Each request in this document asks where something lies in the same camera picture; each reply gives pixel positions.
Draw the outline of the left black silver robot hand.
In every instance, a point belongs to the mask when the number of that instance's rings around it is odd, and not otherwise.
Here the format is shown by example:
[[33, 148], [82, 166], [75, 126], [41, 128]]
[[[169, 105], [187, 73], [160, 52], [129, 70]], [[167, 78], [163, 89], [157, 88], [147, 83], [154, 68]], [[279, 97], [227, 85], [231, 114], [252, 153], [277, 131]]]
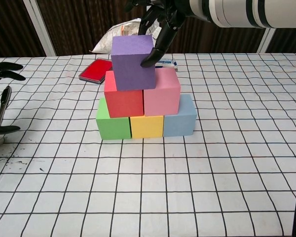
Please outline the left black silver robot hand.
[[[16, 70], [23, 69], [22, 65], [11, 63], [11, 62], [0, 62], [0, 79], [2, 78], [11, 78], [18, 81], [24, 81], [26, 78], [20, 74], [15, 73]], [[7, 108], [8, 102], [11, 96], [11, 87], [7, 86], [1, 95], [0, 100], [0, 135], [9, 134], [20, 130], [20, 127], [10, 125], [10, 126], [1, 126], [2, 119]]]

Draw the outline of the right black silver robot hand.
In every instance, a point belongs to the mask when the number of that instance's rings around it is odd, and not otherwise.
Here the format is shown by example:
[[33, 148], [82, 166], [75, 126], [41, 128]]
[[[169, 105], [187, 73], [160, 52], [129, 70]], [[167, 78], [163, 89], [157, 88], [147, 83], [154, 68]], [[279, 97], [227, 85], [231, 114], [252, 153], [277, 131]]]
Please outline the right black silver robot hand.
[[129, 12], [136, 6], [148, 5], [150, 8], [141, 18], [138, 34], [145, 35], [155, 21], [164, 24], [150, 54], [141, 62], [144, 68], [154, 66], [163, 57], [186, 17], [193, 15], [188, 0], [129, 0], [124, 10]]

